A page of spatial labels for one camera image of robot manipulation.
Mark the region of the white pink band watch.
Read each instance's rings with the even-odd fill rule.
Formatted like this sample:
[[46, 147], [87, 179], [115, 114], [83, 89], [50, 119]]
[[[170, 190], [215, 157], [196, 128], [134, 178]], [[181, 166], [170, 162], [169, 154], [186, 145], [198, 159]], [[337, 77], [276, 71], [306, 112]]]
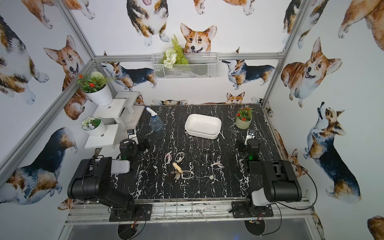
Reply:
[[213, 170], [221, 170], [224, 168], [224, 166], [222, 163], [216, 162], [216, 163], [211, 164], [211, 168]]

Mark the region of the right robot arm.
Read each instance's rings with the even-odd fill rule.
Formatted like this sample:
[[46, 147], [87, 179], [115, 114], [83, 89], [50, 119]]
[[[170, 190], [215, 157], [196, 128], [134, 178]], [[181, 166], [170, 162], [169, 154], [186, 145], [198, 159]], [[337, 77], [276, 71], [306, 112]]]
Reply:
[[244, 157], [248, 174], [262, 178], [263, 187], [247, 197], [252, 206], [267, 206], [277, 202], [299, 202], [302, 190], [293, 170], [286, 160], [260, 160], [260, 143], [256, 139], [236, 141], [239, 154]]

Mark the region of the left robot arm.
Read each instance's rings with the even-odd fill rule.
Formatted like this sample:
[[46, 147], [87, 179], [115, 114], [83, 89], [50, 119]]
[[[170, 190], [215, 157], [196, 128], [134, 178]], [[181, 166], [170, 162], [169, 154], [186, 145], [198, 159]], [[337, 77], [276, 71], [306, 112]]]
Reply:
[[139, 153], [149, 148], [148, 138], [125, 139], [120, 142], [117, 159], [101, 156], [82, 160], [69, 184], [69, 199], [101, 203], [110, 207], [113, 214], [133, 213], [133, 197], [113, 188], [110, 180], [112, 175], [129, 173]]

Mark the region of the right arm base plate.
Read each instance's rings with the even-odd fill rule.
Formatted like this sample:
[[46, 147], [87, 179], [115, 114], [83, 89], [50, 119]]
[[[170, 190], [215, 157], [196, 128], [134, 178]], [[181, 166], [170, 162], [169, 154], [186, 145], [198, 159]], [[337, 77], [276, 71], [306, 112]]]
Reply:
[[271, 207], [261, 206], [257, 207], [249, 205], [246, 202], [232, 202], [229, 213], [235, 219], [240, 218], [258, 218], [258, 217], [273, 217], [274, 213]]

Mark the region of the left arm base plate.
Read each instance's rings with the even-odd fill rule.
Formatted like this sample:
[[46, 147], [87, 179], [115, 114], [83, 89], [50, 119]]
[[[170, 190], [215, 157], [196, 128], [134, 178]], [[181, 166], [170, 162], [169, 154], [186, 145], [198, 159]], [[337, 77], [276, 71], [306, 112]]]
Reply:
[[110, 209], [109, 222], [149, 221], [153, 205], [139, 204], [127, 208]]

